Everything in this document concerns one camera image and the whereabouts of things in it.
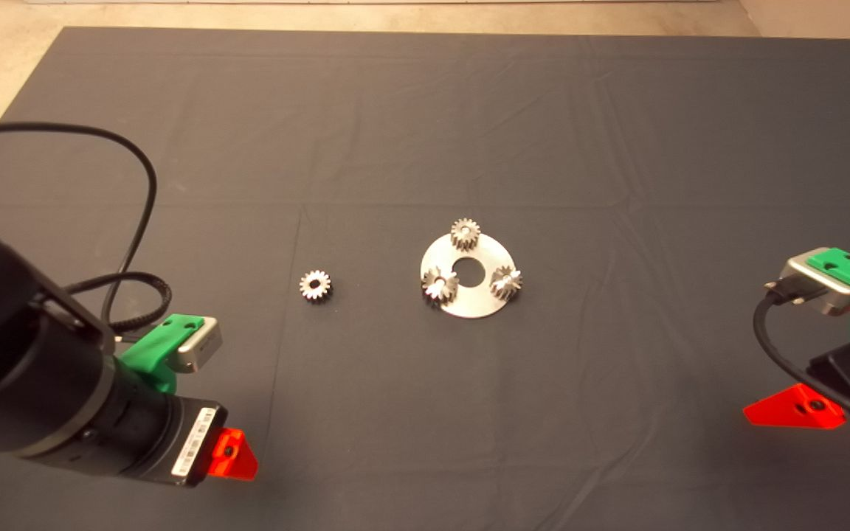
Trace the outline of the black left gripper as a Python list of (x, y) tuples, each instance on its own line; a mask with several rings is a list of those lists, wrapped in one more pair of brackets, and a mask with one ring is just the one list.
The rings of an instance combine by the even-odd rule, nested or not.
[(146, 464), (146, 481), (192, 488), (207, 475), (252, 482), (259, 464), (240, 429), (224, 428), (227, 408), (214, 400), (170, 397), (171, 416)]

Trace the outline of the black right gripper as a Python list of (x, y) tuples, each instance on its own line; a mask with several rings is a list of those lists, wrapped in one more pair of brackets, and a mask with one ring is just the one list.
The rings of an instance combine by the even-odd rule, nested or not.
[[(809, 375), (850, 397), (850, 345), (810, 360)], [(843, 407), (803, 383), (755, 401), (742, 413), (752, 426), (827, 431), (846, 423)]]

